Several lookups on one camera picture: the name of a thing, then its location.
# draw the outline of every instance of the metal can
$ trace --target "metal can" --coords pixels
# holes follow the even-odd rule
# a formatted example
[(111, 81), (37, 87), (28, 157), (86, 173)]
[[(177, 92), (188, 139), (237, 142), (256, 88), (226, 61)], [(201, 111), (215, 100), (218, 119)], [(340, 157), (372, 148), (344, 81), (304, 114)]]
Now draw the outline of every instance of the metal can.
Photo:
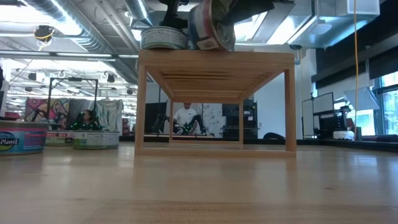
[(220, 21), (228, 12), (223, 0), (204, 0), (190, 11), (188, 28), (190, 39), (200, 50), (234, 50), (234, 24)]
[(186, 50), (188, 37), (173, 27), (157, 26), (141, 32), (141, 49)]

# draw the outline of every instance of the white shirt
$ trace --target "white shirt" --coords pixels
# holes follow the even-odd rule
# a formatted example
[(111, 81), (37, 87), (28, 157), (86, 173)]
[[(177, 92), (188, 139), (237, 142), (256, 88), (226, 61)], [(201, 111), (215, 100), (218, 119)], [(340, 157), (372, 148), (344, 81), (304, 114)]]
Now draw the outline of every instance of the white shirt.
[(185, 123), (189, 124), (189, 122), (191, 122), (192, 118), (196, 114), (197, 112), (192, 108), (189, 109), (181, 108), (176, 112), (173, 118), (177, 121), (177, 123), (180, 126), (183, 126)]

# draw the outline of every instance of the colorful artwork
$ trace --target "colorful artwork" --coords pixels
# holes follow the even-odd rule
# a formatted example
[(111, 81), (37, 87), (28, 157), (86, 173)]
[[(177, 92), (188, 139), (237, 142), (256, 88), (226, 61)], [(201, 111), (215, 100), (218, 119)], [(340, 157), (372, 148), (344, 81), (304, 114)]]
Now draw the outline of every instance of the colorful artwork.
[[(51, 99), (49, 119), (60, 124), (59, 129), (65, 129), (67, 126), (67, 116), (69, 111), (69, 99)], [(45, 119), (47, 114), (47, 100), (33, 99), (26, 100), (25, 121), (39, 122)]]

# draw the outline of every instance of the metal frame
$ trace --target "metal frame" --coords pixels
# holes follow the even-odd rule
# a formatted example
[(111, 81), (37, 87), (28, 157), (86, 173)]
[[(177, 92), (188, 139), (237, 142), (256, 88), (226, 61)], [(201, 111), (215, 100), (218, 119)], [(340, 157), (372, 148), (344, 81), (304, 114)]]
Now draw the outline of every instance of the metal frame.
[(97, 107), (97, 92), (98, 92), (98, 79), (95, 79), (95, 78), (74, 78), (74, 77), (71, 77), (71, 78), (50, 78), (49, 98), (47, 100), (47, 114), (46, 114), (47, 120), (49, 120), (49, 117), (50, 117), (51, 92), (52, 92), (52, 89), (57, 87), (57, 85), (58, 85), (58, 83), (57, 83), (57, 84), (55, 84), (54, 87), (52, 86), (52, 82), (54, 80), (60, 80), (60, 82), (62, 82), (64, 80), (68, 80), (70, 82), (94, 81), (95, 82), (95, 92), (94, 92), (94, 108), (93, 108), (93, 111), (96, 111), (96, 107)]

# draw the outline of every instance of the wooden stand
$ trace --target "wooden stand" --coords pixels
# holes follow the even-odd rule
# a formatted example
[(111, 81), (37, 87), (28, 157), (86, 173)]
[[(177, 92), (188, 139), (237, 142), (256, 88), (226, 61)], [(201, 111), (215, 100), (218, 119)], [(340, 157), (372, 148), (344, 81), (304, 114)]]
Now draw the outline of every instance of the wooden stand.
[[(239, 142), (195, 141), (194, 144), (187, 144), (189, 143), (187, 141), (173, 140), (171, 131), (168, 146), (144, 147), (148, 73), (170, 98), (171, 118), (175, 102), (239, 104)], [(281, 73), (285, 75), (286, 149), (276, 151), (263, 150), (266, 146), (246, 147), (243, 145), (243, 101)], [(138, 81), (135, 142), (137, 155), (256, 157), (295, 157), (296, 155), (293, 54), (141, 50)], [(216, 143), (217, 146), (210, 149), (212, 147), (210, 144)]]

